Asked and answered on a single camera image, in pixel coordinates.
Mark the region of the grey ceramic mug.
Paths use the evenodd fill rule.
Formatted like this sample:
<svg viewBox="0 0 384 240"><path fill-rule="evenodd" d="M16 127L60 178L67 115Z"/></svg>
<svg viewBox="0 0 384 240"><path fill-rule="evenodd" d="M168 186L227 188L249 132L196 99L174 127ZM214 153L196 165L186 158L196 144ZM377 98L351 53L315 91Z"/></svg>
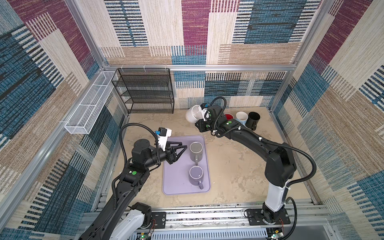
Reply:
<svg viewBox="0 0 384 240"><path fill-rule="evenodd" d="M203 145L200 142L193 142L190 144L190 159L197 166L203 158Z"/></svg>

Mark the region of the cream speckled mug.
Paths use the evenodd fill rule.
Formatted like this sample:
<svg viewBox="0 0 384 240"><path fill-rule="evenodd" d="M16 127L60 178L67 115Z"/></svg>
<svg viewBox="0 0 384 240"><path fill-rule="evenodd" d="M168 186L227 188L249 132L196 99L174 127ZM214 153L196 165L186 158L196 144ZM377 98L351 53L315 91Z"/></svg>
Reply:
<svg viewBox="0 0 384 240"><path fill-rule="evenodd" d="M186 120L189 123L196 123L198 120L203 119L202 109L200 105L195 105L187 110L186 112Z"/></svg>

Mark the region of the white ceramic mug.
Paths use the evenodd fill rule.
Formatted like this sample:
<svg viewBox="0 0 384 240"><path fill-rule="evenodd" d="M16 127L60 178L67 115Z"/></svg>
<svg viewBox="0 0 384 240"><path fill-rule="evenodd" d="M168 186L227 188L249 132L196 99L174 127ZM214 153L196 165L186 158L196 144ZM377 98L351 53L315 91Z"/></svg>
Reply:
<svg viewBox="0 0 384 240"><path fill-rule="evenodd" d="M234 119L234 116L231 114L225 114L225 117L228 121Z"/></svg>

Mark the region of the purple ceramic mug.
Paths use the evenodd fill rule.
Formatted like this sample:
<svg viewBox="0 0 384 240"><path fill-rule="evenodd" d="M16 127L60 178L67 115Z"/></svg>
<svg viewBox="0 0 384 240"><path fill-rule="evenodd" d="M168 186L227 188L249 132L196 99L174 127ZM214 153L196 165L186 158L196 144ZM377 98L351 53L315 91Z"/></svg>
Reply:
<svg viewBox="0 0 384 240"><path fill-rule="evenodd" d="M199 166L193 166L189 170L189 181L192 185L198 186L201 190L204 188L204 171Z"/></svg>

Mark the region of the light blue mug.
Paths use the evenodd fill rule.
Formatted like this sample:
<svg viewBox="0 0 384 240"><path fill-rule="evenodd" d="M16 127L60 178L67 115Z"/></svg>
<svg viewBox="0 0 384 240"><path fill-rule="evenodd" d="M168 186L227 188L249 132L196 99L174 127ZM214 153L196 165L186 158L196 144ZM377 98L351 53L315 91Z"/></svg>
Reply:
<svg viewBox="0 0 384 240"><path fill-rule="evenodd" d="M248 116L247 113L245 113L245 112L237 112L235 120L237 120L238 122L240 122L242 125L245 126L248 118L249 118L249 116Z"/></svg>

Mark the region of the black ceramic mug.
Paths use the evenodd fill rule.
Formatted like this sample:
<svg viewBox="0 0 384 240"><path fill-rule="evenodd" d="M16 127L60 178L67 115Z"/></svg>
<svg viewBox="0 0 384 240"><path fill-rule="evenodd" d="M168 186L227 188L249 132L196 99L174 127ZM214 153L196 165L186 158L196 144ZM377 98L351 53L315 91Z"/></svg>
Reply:
<svg viewBox="0 0 384 240"><path fill-rule="evenodd" d="M250 112L248 114L248 119L246 121L245 126L249 129L251 129L252 131L255 131L257 129L257 124L258 124L260 119L261 119L260 114L258 114L256 112Z"/></svg>

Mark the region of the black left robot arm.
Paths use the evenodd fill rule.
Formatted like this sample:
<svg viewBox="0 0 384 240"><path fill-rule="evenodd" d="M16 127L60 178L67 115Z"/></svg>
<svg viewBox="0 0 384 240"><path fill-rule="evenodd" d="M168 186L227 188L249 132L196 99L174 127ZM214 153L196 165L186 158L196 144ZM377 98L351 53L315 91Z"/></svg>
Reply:
<svg viewBox="0 0 384 240"><path fill-rule="evenodd" d="M93 223L79 237L80 240L127 240L139 228L147 228L151 224L151 207L136 203L121 221L126 208L140 192L150 176L150 168L168 162L175 163L187 150L181 142L166 142L165 150L151 146L146 139L134 143L132 162L129 163L113 184L114 195L106 203Z"/></svg>

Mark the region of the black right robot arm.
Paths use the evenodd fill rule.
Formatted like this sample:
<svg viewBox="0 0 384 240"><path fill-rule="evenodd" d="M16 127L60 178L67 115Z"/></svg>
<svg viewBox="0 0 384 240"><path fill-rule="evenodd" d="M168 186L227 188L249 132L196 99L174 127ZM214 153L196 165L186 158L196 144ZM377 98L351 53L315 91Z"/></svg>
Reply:
<svg viewBox="0 0 384 240"><path fill-rule="evenodd" d="M268 195L263 203L263 221L274 224L284 213L284 204L289 187L297 169L292 150L287 144L267 143L267 140L254 133L237 120L228 120L218 105L197 106L194 112L195 126L202 132L210 131L213 136L226 137L246 146L265 162L265 177L269 182Z"/></svg>

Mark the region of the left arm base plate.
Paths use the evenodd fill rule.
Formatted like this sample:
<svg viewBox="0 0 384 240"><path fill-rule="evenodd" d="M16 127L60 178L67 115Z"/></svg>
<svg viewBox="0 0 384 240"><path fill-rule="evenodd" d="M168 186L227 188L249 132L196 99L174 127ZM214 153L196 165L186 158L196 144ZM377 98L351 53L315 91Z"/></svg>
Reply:
<svg viewBox="0 0 384 240"><path fill-rule="evenodd" d="M167 220L167 213L166 212L152 212L151 218L150 218L150 225L145 225L146 230L151 229L152 231L154 229L164 229L166 225Z"/></svg>

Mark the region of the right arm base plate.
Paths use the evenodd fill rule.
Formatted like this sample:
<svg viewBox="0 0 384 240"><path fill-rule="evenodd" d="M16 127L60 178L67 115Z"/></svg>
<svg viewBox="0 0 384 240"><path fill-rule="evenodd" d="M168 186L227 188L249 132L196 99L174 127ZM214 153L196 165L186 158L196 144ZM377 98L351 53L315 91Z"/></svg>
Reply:
<svg viewBox="0 0 384 240"><path fill-rule="evenodd" d="M284 225L291 224L291 219L286 209L278 212L263 209L246 209L245 216L250 226L280 225L281 221Z"/></svg>

